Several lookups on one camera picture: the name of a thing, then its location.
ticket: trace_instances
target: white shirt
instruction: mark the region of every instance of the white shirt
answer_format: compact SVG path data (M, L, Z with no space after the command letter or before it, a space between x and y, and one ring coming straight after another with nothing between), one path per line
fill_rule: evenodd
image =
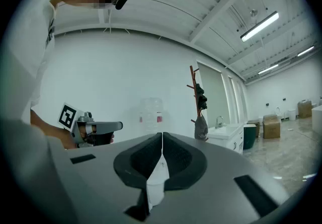
M50 0L23 0L15 12L1 47L6 91L1 116L30 123L30 108L38 104L43 74L54 48Z

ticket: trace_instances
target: white vanity cabinet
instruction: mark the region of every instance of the white vanity cabinet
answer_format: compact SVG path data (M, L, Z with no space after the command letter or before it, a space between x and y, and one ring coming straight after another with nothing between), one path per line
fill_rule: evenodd
M243 154L244 126L231 124L220 128L208 129L208 142Z

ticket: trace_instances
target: faucet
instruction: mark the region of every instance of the faucet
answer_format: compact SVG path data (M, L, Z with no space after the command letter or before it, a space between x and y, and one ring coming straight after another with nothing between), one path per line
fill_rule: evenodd
M216 128L222 127L222 122L221 123L218 123L218 117L217 117L217 120L216 120Z

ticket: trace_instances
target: ceiling light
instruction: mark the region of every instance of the ceiling light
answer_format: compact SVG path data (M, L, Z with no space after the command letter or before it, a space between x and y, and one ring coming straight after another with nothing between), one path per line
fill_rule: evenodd
M302 56L303 54L305 54L305 53L309 52L310 50L312 50L313 48L314 48L314 46L312 46L311 48L308 48L307 50L305 50L305 51L303 51L303 52L301 52L301 53L299 53L297 56L298 56L298 57L300 57L300 56Z
M250 30L245 32L243 35L241 35L241 39L243 42L247 41L249 38L253 37L258 32L262 31L265 27L269 26L272 22L277 20L279 18L279 15L277 11L270 14L267 18L256 24L254 27L252 27Z
M271 66L270 68L265 69L265 70L263 70L263 71L259 72L258 74L265 73L265 72L267 72L267 71L269 71L269 70L271 70L271 69L273 69L273 68L276 68L276 67L278 67L278 64L277 64L277 65L274 65L274 66Z

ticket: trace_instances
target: sink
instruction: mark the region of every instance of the sink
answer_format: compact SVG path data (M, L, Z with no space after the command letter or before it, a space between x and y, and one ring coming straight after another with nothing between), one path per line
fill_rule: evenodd
M208 137L216 139L230 139L242 128L242 124L229 124L217 129L215 127L211 127L208 129Z

